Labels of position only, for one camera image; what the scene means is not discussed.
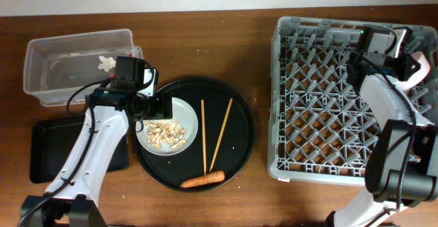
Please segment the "grey round plate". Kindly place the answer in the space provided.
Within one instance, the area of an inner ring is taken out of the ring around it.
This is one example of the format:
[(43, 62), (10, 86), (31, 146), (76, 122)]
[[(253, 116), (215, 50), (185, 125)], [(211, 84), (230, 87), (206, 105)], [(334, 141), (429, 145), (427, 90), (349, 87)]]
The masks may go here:
[(170, 156), (182, 152), (192, 144), (198, 132), (198, 117), (196, 112), (184, 100), (173, 97), (172, 114), (172, 118), (174, 118), (183, 128), (186, 129), (185, 139), (187, 140), (187, 143), (176, 150), (171, 150), (168, 144), (162, 144), (161, 149), (156, 149), (153, 146), (149, 146), (147, 144), (147, 131), (144, 126), (144, 122), (148, 120), (145, 120), (143, 124), (140, 122), (136, 123), (136, 138), (138, 139), (141, 148), (146, 149), (154, 155)]

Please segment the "round black serving tray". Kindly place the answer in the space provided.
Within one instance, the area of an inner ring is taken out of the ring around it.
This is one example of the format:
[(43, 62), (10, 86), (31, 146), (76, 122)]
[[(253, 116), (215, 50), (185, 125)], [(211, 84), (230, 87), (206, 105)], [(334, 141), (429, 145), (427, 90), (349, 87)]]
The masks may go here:
[(140, 165), (158, 183), (184, 192), (207, 191), (231, 180), (250, 157), (255, 141), (255, 128), (250, 108), (245, 100), (227, 84), (207, 77), (184, 77), (158, 89), (187, 102), (196, 112), (201, 125), (201, 99), (205, 101), (205, 140), (207, 170), (210, 168), (216, 142), (230, 98), (233, 99), (227, 125), (214, 164), (214, 171), (223, 171), (225, 179), (219, 183), (181, 188), (182, 182), (203, 175), (202, 132), (198, 128), (192, 144), (176, 155), (154, 155), (140, 147), (136, 130), (131, 132), (133, 149)]

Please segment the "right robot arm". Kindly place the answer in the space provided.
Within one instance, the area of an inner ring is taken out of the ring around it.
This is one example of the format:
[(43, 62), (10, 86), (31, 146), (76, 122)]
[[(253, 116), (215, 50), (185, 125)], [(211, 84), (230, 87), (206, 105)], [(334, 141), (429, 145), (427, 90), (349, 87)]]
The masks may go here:
[(366, 25), (347, 64), (347, 82), (370, 106), (381, 134), (365, 168), (365, 187), (327, 226), (378, 226), (437, 198), (437, 126), (405, 94), (430, 73), (421, 51), (402, 53), (408, 27)]

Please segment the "orange carrot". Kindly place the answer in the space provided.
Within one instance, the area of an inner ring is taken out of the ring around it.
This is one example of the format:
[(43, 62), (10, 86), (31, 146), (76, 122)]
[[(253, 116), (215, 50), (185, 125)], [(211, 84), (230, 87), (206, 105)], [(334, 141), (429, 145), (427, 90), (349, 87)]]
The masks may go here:
[(212, 183), (219, 183), (225, 179), (225, 173), (223, 171), (210, 172), (206, 175), (199, 176), (197, 178), (191, 178), (182, 182), (181, 188), (191, 188), (203, 185), (208, 185)]

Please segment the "white napkin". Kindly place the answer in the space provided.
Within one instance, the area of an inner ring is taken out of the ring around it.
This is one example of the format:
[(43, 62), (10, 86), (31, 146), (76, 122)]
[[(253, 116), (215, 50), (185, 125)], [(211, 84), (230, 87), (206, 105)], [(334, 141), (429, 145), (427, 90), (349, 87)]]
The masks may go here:
[(105, 72), (109, 72), (111, 69), (116, 67), (116, 60), (113, 57), (104, 57), (102, 55), (99, 56), (99, 70), (104, 70)]

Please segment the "pile of food scraps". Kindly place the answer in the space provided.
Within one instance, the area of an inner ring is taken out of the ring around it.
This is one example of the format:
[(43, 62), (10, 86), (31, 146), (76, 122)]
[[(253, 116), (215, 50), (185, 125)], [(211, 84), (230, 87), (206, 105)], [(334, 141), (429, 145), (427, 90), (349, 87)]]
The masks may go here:
[(147, 144), (161, 149), (162, 144), (168, 144), (171, 150), (176, 150), (187, 143), (186, 129), (174, 118), (165, 120), (148, 120), (144, 122), (147, 131)]

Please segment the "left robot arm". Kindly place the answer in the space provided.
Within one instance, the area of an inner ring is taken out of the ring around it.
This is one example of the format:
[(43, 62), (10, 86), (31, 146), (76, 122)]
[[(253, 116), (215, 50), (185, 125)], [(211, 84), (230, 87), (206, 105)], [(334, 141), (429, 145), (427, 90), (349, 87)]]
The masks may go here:
[(98, 204), (110, 161), (129, 126), (172, 118), (172, 98), (156, 94), (157, 70), (136, 57), (116, 59), (114, 76), (93, 83), (85, 120), (62, 169), (43, 196), (27, 196), (19, 226), (105, 226)]

